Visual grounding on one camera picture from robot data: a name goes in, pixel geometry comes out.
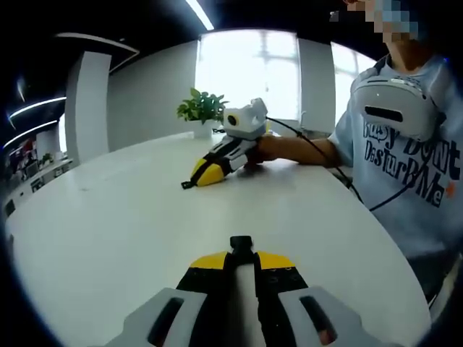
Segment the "person's right hand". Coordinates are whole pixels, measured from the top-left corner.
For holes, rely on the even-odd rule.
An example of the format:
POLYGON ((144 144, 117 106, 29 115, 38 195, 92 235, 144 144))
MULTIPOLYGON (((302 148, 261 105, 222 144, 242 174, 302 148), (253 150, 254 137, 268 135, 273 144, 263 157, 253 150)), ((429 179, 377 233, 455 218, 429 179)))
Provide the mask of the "person's right hand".
POLYGON ((279 157, 279 137, 267 134, 260 137, 256 145, 247 151, 246 169, 254 169, 258 165, 273 161, 279 157))

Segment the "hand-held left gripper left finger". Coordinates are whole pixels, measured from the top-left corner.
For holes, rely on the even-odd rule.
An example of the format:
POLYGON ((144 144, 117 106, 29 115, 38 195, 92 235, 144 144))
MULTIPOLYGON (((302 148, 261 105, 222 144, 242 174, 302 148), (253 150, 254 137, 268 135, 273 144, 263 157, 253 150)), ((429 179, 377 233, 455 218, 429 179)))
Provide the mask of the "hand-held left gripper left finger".
POLYGON ((234 255, 202 256, 174 288, 163 288, 123 321, 107 346, 220 346, 236 269, 234 255))

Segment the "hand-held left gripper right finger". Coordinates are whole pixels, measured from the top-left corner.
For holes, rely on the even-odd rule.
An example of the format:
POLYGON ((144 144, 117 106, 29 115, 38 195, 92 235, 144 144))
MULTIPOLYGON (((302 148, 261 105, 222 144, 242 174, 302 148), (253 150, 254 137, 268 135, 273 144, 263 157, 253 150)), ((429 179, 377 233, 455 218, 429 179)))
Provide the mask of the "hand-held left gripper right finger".
POLYGON ((371 335, 358 313, 309 286, 287 257, 255 253, 258 319, 267 346, 394 346, 371 335))

